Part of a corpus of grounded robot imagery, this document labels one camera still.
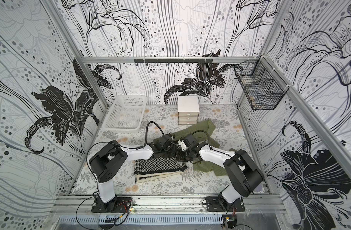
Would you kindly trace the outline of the black white patterned knit scarf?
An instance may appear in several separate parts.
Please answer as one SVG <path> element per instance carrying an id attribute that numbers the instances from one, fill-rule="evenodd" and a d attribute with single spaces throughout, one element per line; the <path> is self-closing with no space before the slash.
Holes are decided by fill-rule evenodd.
<path id="1" fill-rule="evenodd" d="M 186 163 L 176 159 L 178 149 L 173 147 L 160 157 L 135 161 L 135 183 L 147 182 L 183 173 Z"/>

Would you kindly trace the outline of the white plastic perforated basket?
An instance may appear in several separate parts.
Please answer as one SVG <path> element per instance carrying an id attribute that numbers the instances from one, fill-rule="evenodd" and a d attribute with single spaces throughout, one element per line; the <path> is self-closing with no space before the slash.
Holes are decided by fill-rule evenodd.
<path id="1" fill-rule="evenodd" d="M 102 129 L 116 133 L 137 133 L 148 98 L 142 95 L 117 96 L 105 115 Z"/>

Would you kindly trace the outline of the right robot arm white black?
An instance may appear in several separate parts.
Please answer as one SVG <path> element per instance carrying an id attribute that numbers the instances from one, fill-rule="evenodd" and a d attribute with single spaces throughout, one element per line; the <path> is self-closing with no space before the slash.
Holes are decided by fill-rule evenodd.
<path id="1" fill-rule="evenodd" d="M 215 199 L 212 212 L 229 212 L 235 204 L 242 202 L 242 197 L 248 197 L 264 180 L 261 169 L 243 149 L 235 152 L 221 150 L 210 146 L 206 141 L 198 142 L 191 134 L 181 138 L 178 145 L 185 154 L 185 159 L 199 158 L 226 170 L 230 184 Z"/>

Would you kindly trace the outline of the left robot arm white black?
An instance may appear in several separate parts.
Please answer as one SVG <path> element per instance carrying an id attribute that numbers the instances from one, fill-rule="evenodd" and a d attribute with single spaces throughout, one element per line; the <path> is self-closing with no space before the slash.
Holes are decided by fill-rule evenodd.
<path id="1" fill-rule="evenodd" d="M 164 155 L 173 147 L 171 134 L 165 134 L 155 142 L 142 146 L 121 146 L 117 141 L 108 142 L 91 157 L 90 169 L 97 180 L 98 194 L 94 196 L 93 213 L 114 212 L 117 195 L 113 179 L 126 161 L 149 160 Z"/>

